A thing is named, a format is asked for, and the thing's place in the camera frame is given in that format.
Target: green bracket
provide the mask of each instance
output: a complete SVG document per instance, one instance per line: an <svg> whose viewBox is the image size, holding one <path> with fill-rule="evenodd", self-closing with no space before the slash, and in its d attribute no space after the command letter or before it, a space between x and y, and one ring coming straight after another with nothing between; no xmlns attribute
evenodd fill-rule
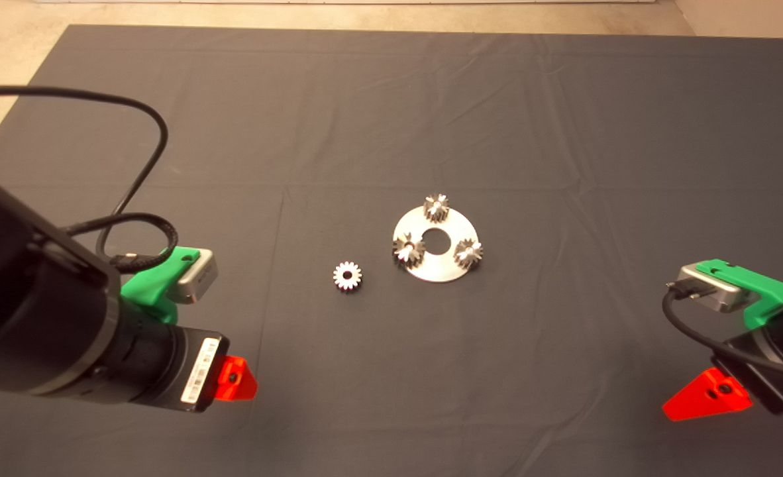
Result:
<svg viewBox="0 0 783 477"><path fill-rule="evenodd" d="M700 262L695 268L702 274L760 294L758 301L745 308L745 326L748 329L760 328L769 318L783 311L783 282L781 281L719 259Z"/></svg>
<svg viewBox="0 0 783 477"><path fill-rule="evenodd" d="M200 250L176 247L161 265L138 272L121 287L121 296L139 305L150 316L162 323L177 323L177 305L168 299L168 289L177 282L194 262Z"/></svg>

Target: planetary gear set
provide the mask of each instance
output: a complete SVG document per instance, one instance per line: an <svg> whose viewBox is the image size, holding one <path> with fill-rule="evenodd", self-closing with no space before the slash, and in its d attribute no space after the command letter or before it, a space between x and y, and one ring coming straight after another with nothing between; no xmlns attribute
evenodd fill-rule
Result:
<svg viewBox="0 0 783 477"><path fill-rule="evenodd" d="M441 230L451 240L442 254L427 251L424 234ZM391 242L392 257L409 274L433 283L461 278L476 268L483 258L483 245L477 230L443 193L428 195L424 203L403 215L395 226ZM341 262L333 272L333 283L342 292L357 290L362 284L362 269L354 262Z"/></svg>

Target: center hole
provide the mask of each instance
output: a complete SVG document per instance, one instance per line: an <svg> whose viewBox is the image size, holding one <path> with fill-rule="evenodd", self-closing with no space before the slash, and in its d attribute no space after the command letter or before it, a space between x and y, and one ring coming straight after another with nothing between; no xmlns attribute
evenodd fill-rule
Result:
<svg viewBox="0 0 783 477"><path fill-rule="evenodd" d="M430 229L424 232L423 241L427 251L437 256L446 253L450 248L450 237L442 229Z"/></svg>

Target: gear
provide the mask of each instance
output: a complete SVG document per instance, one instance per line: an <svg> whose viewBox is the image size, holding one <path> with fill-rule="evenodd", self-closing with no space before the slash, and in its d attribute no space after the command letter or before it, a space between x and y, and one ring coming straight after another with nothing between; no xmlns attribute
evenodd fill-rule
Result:
<svg viewBox="0 0 783 477"><path fill-rule="evenodd" d="M424 253L427 251L427 246L424 242L412 241L412 233L405 233L395 238L392 244L392 253L394 253L395 260L406 268L412 268L418 266L422 260L424 260Z"/></svg>
<svg viewBox="0 0 783 477"><path fill-rule="evenodd" d="M470 238L459 241L455 250L453 250L453 260L455 260L457 265L461 266L461 268L472 268L479 263L482 258L483 244Z"/></svg>
<svg viewBox="0 0 783 477"><path fill-rule="evenodd" d="M333 282L343 292L358 289L362 284L362 270L353 262L341 262L333 272Z"/></svg>
<svg viewBox="0 0 783 477"><path fill-rule="evenodd" d="M424 217L429 221L439 223L447 218L447 212L450 211L450 202L443 193L434 193L428 195L424 202Z"/></svg>

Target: white label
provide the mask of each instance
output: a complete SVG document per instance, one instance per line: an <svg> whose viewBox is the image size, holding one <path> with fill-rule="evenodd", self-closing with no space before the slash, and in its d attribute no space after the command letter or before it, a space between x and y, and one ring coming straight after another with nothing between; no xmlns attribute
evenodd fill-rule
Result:
<svg viewBox="0 0 783 477"><path fill-rule="evenodd" d="M215 357L215 351L218 350L219 343L220 340L217 338L203 339L203 345L200 347L200 352L197 353L197 360L194 362L194 368L191 369L188 383L185 384L180 401L195 404L197 399L200 398L203 381L206 380L206 375L209 374L209 368L212 366L212 360Z"/></svg>

